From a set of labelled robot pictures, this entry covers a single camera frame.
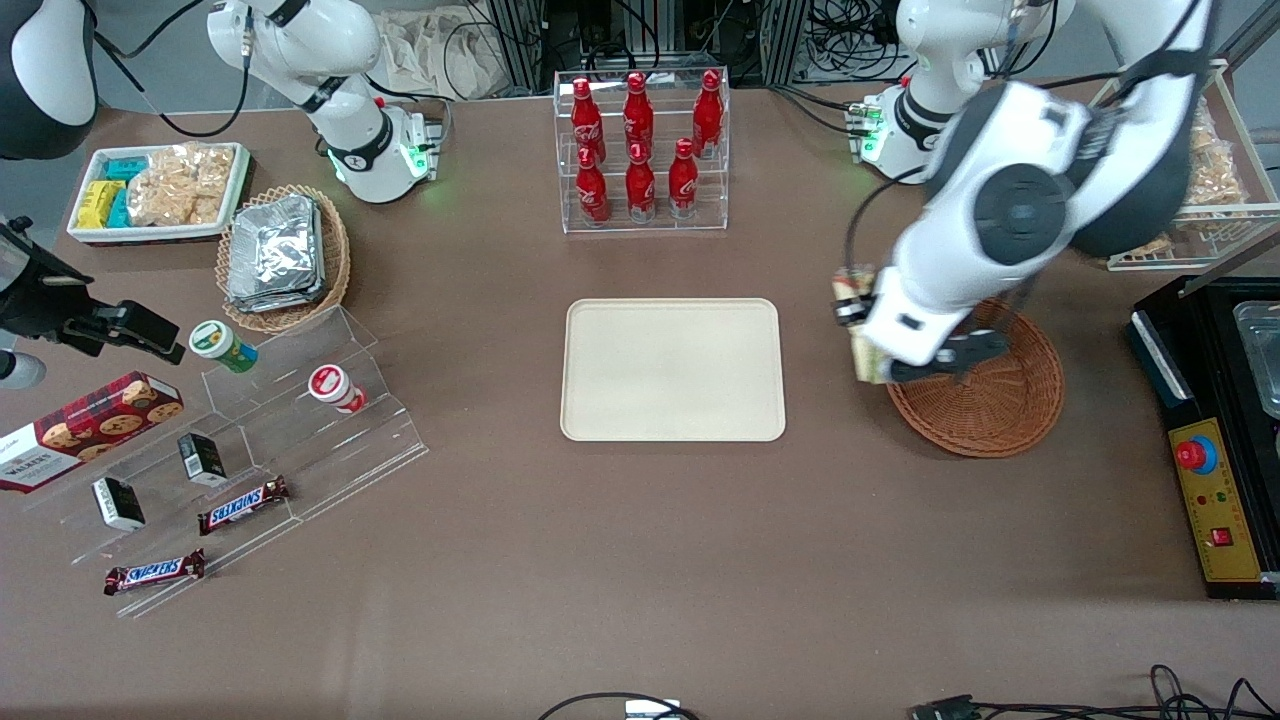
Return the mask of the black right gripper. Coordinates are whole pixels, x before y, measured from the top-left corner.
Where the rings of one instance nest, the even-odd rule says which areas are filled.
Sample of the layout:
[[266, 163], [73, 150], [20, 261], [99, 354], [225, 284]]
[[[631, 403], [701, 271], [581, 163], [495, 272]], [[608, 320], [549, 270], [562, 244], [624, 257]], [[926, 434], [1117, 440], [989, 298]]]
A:
[[132, 300], [106, 306], [95, 278], [29, 240], [29, 220], [3, 222], [1, 325], [10, 334], [72, 347], [114, 345], [180, 364], [180, 328]]

